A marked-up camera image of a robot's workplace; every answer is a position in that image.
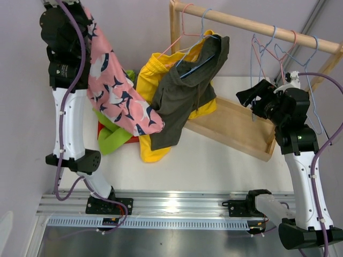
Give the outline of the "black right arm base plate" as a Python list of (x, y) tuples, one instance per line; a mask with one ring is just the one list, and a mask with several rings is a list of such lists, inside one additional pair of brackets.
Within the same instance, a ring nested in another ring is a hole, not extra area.
[(230, 217), (260, 217), (260, 213), (247, 200), (227, 200), (221, 203), (226, 207)]

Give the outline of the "dark olive shorts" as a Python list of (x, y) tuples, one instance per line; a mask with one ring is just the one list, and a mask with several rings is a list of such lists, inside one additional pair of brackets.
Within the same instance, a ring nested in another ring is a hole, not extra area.
[(197, 61), (202, 62), (214, 57), (188, 77), (181, 79), (182, 72), (191, 69), (192, 64), (172, 66), (161, 79), (152, 99), (152, 108), (159, 114), (165, 125), (161, 132), (151, 134), (151, 150), (168, 148), (178, 144), (182, 128), (190, 114), (202, 105), (215, 99), (216, 94), (211, 80), (216, 76), (228, 59), (230, 37), (215, 34), (219, 39), (209, 37), (203, 46)]

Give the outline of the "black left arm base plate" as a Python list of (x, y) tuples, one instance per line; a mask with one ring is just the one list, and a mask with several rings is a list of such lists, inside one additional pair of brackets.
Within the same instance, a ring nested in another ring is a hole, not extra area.
[[(116, 201), (124, 204), (128, 209), (128, 215), (132, 214), (133, 198), (116, 198)], [(110, 202), (90, 196), (87, 201), (85, 213), (92, 215), (124, 215), (124, 208)]]

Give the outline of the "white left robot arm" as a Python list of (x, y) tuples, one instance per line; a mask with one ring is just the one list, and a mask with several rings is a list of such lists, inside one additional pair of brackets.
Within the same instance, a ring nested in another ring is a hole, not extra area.
[(60, 196), (59, 182), (64, 168), (77, 174), (89, 189), (90, 203), (104, 214), (116, 209), (115, 192), (99, 170), (101, 154), (86, 149), (83, 138), (83, 112), (90, 73), (88, 27), (91, 24), (80, 1), (45, 1), (40, 17), (41, 38), (47, 44), (49, 85), (55, 101), (56, 138), (46, 163), (55, 166), (54, 192)]

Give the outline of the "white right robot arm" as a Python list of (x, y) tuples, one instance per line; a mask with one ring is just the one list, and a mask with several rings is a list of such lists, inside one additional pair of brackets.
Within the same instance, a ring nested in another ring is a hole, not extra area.
[(342, 229), (336, 228), (327, 210), (319, 174), (316, 132), (305, 121), (310, 107), (309, 93), (297, 81), (275, 87), (263, 79), (255, 86), (236, 93), (240, 104), (251, 106), (256, 116), (275, 126), (275, 139), (287, 163), (295, 198), (290, 211), (267, 191), (249, 191), (245, 211), (251, 216), (264, 214), (278, 229), (288, 250), (322, 247), (342, 241)]

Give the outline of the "lime green shorts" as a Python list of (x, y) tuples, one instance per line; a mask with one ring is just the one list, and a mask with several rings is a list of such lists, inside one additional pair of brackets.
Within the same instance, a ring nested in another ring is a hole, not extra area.
[[(127, 113), (126, 110), (110, 104), (113, 88), (121, 85), (124, 86), (124, 89), (133, 86), (130, 77), (122, 69), (108, 68), (99, 74), (91, 72), (88, 80), (87, 96), (100, 123), (112, 132), (122, 129), (131, 137), (132, 134), (113, 122), (117, 117), (120, 118)], [(113, 143), (110, 139), (103, 138), (102, 133), (98, 139), (98, 144), (102, 155), (108, 155), (123, 145), (122, 142)]]

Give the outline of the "blue hanger of grey shorts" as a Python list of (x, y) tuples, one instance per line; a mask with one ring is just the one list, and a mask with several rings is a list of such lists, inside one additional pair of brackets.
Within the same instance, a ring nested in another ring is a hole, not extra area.
[[(295, 57), (293, 57), (291, 54), (289, 54), (288, 52), (284, 51), (277, 43), (274, 45), (274, 52), (277, 54), (277, 48), (281, 51), (281, 53), (285, 54), (286, 57), (290, 57), (293, 61), (295, 61), (296, 63), (298, 63), (301, 67), (304, 68), (304, 72), (307, 73), (307, 67), (308, 67), (308, 64), (310, 63), (311, 59), (313, 58), (313, 56), (316, 54), (316, 52), (318, 51), (318, 47), (319, 47), (319, 39), (317, 36), (312, 36), (314, 39), (315, 39), (315, 42), (316, 42), (316, 48), (315, 48), (315, 51), (313, 52), (313, 54), (307, 59), (307, 61), (305, 63), (300, 63)], [(307, 84), (309, 86), (309, 93), (310, 93), (310, 96), (311, 96), (311, 99), (312, 99), (312, 105), (313, 105), (313, 113), (315, 115), (315, 117), (317, 118), (318, 120), (318, 123), (319, 123), (319, 127), (320, 127), (320, 131), (316, 129), (314, 123), (312, 122), (311, 118), (308, 117), (308, 120), (310, 122), (310, 124), (312, 125), (313, 129), (315, 130), (315, 132), (318, 134), (318, 135), (321, 135), (323, 132), (324, 132), (324, 127), (323, 127), (323, 124), (321, 122), (321, 119), (317, 113), (317, 108), (316, 108), (316, 101), (315, 101), (315, 97), (313, 96), (313, 89), (312, 89), (312, 86), (310, 84), (310, 80), (309, 80), (309, 76), (306, 75), (306, 80), (307, 80)]]

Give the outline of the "pink hanger of green shorts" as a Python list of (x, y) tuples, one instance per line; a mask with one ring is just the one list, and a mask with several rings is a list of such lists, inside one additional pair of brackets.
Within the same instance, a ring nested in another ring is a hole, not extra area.
[(256, 35), (253, 35), (251, 39), (250, 72), (252, 73), (252, 54), (255, 54), (256, 60), (259, 65), (259, 79), (266, 78), (266, 74), (263, 70), (263, 56), (265, 53), (268, 53), (278, 62), (280, 66), (280, 78), (281, 78), (281, 81), (285, 83), (286, 72), (284, 69), (284, 62), (287, 57), (291, 56), (290, 53), (296, 46), (297, 32), (291, 30), (291, 32), (293, 33), (294, 42), (287, 51), (284, 51), (277, 43), (274, 44), (274, 50), (272, 51), (269, 49), (269, 45), (273, 42), (276, 32), (277, 32), (277, 28), (274, 26), (274, 32), (273, 32), (272, 38), (268, 41), (266, 45), (261, 44), (261, 42), (257, 39)]

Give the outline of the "blue hanger of olive shorts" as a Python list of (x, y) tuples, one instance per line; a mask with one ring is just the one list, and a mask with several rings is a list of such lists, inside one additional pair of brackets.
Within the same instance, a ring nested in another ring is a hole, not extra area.
[(192, 67), (191, 69), (189, 69), (188, 71), (186, 72), (182, 72), (181, 75), (180, 75), (180, 78), (181, 79), (184, 79), (186, 77), (188, 77), (190, 74), (194, 73), (197, 69), (199, 69), (200, 67), (202, 67), (205, 63), (207, 63), (208, 61), (210, 61), (215, 54), (213, 54), (212, 56), (208, 57), (206, 60), (202, 61), (202, 62), (199, 62), (197, 61), (198, 57), (200, 57), (200, 54), (201, 54), (201, 51), (203, 49), (203, 46), (205, 44), (205, 41), (211, 37), (215, 40), (218, 40), (219, 38), (217, 36), (214, 36), (213, 34), (207, 34), (205, 35), (205, 32), (204, 32), (204, 18), (205, 18), (205, 15), (209, 12), (209, 11), (212, 11), (211, 8), (208, 8), (207, 10), (205, 10), (205, 12), (203, 13), (202, 15), (202, 19), (201, 19), (201, 33), (200, 33), (200, 36), (199, 36), (199, 40), (193, 45), (190, 47), (190, 49), (186, 52), (186, 54), (176, 63), (175, 67), (178, 67), (180, 64), (185, 64), (185, 58), (187, 56), (189, 56), (189, 54), (191, 53), (191, 51), (194, 49), (194, 47), (198, 47), (198, 46), (201, 46), (201, 48), (199, 48), (199, 53), (195, 59), (194, 62), (190, 62), (192, 64)]

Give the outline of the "pink patterned shorts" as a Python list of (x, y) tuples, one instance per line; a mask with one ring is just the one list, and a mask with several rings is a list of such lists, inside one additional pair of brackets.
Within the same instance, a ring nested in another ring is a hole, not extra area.
[(162, 118), (134, 89), (103, 31), (89, 9), (84, 10), (91, 21), (88, 25), (91, 68), (87, 96), (93, 108), (134, 136), (161, 132), (165, 125)]

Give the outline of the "blue hanger of patterned shorts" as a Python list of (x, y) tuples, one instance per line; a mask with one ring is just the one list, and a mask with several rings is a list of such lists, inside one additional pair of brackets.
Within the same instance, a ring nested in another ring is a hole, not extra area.
[(252, 54), (255, 54), (255, 58), (257, 60), (257, 63), (259, 65), (259, 74), (258, 74), (258, 82), (261, 81), (262, 78), (266, 78), (266, 75), (264, 73), (263, 70), (263, 55), (264, 52), (267, 50), (267, 47), (271, 44), (271, 42), (274, 40), (275, 38), (275, 34), (277, 31), (277, 28), (275, 26), (273, 26), (274, 31), (273, 34), (270, 38), (270, 40), (268, 41), (268, 43), (266, 45), (262, 45), (259, 41), (259, 39), (257, 38), (256, 34), (254, 33), (251, 39), (251, 50), (250, 50), (250, 87), (252, 88)]

